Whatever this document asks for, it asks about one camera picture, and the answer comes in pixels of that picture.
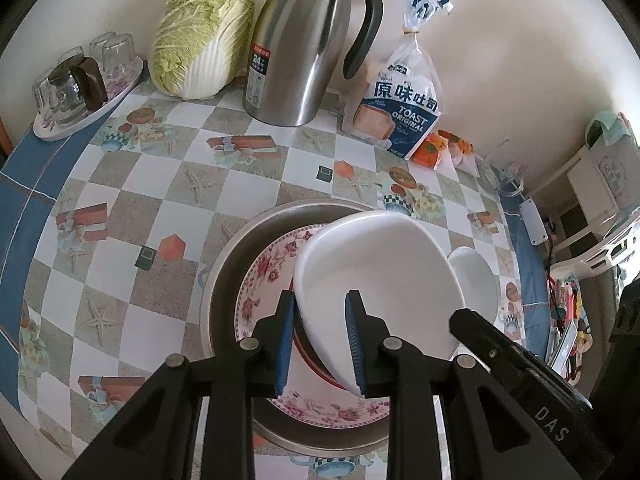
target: orange package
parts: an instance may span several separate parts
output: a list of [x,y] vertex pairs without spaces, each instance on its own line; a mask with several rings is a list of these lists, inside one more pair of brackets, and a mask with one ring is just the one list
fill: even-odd
[[436,170],[442,160],[442,152],[447,149],[448,143],[449,141],[445,137],[430,133],[414,151],[411,160],[425,168]]

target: drinking glass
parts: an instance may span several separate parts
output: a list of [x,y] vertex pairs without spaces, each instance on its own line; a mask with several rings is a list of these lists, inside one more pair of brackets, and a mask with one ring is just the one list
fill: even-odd
[[89,43],[89,57],[93,57],[98,62],[100,70],[104,71],[104,65],[102,63],[102,48],[107,40],[110,40],[115,35],[116,33],[110,30],[109,32],[101,34],[97,38],[93,38],[91,43]]
[[78,45],[67,50],[62,56],[58,58],[58,64],[62,63],[65,59],[75,56],[76,54],[82,54],[84,56],[84,49]]
[[53,67],[47,68],[31,85],[33,97],[36,99],[36,108],[41,115],[44,115],[49,110],[49,83],[47,78],[52,70]]
[[102,61],[106,78],[117,79],[125,76],[134,56],[132,35],[119,34],[107,40],[102,47]]

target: cloth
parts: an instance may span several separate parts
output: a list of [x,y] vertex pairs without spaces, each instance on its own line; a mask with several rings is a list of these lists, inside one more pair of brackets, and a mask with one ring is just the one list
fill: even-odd
[[549,339],[549,327],[551,326],[545,263],[538,250],[531,245],[527,228],[520,215],[520,204],[524,202],[523,197],[507,198],[501,196],[500,202],[502,202],[511,243],[520,269],[527,350],[544,360]]
[[600,136],[603,136],[605,145],[611,146],[625,135],[634,139],[634,131],[625,115],[622,112],[615,114],[604,110],[598,112],[587,124],[584,131],[584,142],[591,147]]

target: floral plate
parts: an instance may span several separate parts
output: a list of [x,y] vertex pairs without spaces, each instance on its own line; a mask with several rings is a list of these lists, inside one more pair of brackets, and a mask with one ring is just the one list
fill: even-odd
[[[255,323],[275,313],[283,290],[289,290],[298,251],[323,224],[296,229],[269,245],[252,263],[236,301],[236,341],[248,337]],[[299,345],[291,349],[284,391],[270,402],[289,416],[321,428],[358,428],[389,413],[388,399],[361,399],[334,385],[309,364]]]

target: cable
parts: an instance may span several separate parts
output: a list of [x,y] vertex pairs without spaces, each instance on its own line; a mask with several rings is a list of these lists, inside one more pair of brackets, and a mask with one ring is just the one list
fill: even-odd
[[562,320],[562,317],[560,316],[560,311],[558,310],[558,302],[556,301],[556,291],[554,290],[553,287],[550,286],[551,284],[551,256],[552,253],[554,251],[554,238],[553,238],[553,233],[551,232],[551,230],[549,230],[549,256],[546,258],[546,266],[545,266],[545,270],[546,270],[546,286],[548,286],[551,290],[551,294],[549,294],[549,296],[551,297],[551,303],[553,304],[554,310],[556,311],[556,317],[558,318],[556,320],[556,326],[558,327],[558,330],[560,331],[560,333],[564,333],[564,321]]

